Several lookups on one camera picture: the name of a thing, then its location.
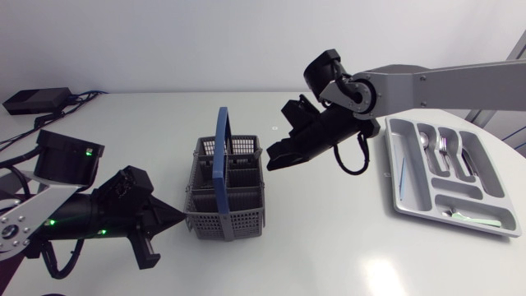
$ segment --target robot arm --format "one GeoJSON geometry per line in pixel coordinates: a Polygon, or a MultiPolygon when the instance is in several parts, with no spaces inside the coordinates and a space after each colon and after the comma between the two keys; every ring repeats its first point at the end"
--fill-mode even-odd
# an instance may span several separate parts
{"type": "Polygon", "coordinates": [[[186,216],[151,195],[147,172],[127,166],[91,194],[78,193],[93,184],[104,147],[44,130],[37,143],[30,153],[0,162],[13,171],[14,164],[39,156],[34,172],[15,169],[0,177],[0,262],[42,253],[51,276],[61,279],[75,265],[84,239],[125,237],[139,268],[154,267],[160,255],[150,240],[186,216]],[[39,184],[35,194],[27,186],[25,194],[16,194],[31,180],[39,184]],[[62,271],[49,242],[56,239],[78,240],[71,267],[62,271]]]}
{"type": "Polygon", "coordinates": [[[391,65],[351,76],[331,49],[303,76],[326,110],[319,113],[304,96],[285,105],[282,113],[293,130],[267,150],[268,170],[306,162],[331,147],[338,159],[338,143],[356,132],[365,139],[375,136],[380,129],[375,118],[404,110],[526,110],[526,60],[440,69],[391,65]]]}

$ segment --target blue handle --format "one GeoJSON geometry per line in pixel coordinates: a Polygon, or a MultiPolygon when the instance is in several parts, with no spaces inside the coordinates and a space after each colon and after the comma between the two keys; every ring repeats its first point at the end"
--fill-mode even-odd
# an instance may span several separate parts
{"type": "Polygon", "coordinates": [[[226,164],[224,163],[225,144],[229,153],[232,154],[232,133],[230,132],[230,122],[228,121],[228,109],[221,107],[217,117],[217,127],[215,129],[215,148],[214,164],[212,166],[212,180],[217,202],[217,210],[220,214],[228,214],[227,185],[225,182],[226,164]]]}

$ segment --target gray plastic basket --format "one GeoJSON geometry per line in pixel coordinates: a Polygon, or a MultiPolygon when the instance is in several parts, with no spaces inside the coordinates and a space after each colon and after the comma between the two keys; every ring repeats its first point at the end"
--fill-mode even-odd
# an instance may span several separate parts
{"type": "Polygon", "coordinates": [[[223,213],[218,210],[222,206],[217,195],[220,188],[213,172],[216,137],[197,140],[185,202],[188,228],[201,239],[232,241],[260,236],[265,225],[265,195],[257,136],[232,136],[222,143],[228,152],[221,179],[228,198],[228,209],[223,213]]]}

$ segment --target spoon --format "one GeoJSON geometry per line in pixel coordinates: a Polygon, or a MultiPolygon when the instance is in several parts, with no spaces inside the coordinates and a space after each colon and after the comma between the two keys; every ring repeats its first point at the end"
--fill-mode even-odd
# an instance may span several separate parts
{"type": "Polygon", "coordinates": [[[431,161],[429,160],[429,155],[427,154],[427,147],[429,146],[429,136],[425,132],[420,132],[420,144],[424,148],[424,154],[426,155],[427,167],[431,169],[431,161]]]}

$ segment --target green led light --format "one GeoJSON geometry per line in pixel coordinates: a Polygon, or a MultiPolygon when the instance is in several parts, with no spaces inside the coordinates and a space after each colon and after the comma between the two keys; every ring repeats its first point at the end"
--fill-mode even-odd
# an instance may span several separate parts
{"type": "Polygon", "coordinates": [[[45,222],[44,222],[44,225],[45,226],[53,226],[55,225],[55,223],[57,223],[57,221],[53,220],[53,219],[47,219],[45,222]]]}

